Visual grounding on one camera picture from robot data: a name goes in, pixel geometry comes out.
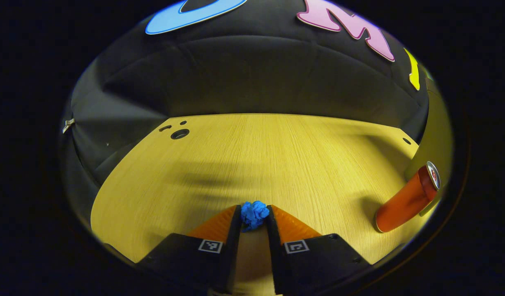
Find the red can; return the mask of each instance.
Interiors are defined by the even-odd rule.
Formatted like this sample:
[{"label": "red can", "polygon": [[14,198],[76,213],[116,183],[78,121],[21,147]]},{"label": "red can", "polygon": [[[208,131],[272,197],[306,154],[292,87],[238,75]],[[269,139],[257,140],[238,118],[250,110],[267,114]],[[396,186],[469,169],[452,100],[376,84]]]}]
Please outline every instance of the red can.
[{"label": "red can", "polygon": [[389,232],[406,223],[435,198],[439,189],[437,168],[428,161],[395,196],[378,209],[375,215],[376,227],[381,232]]}]

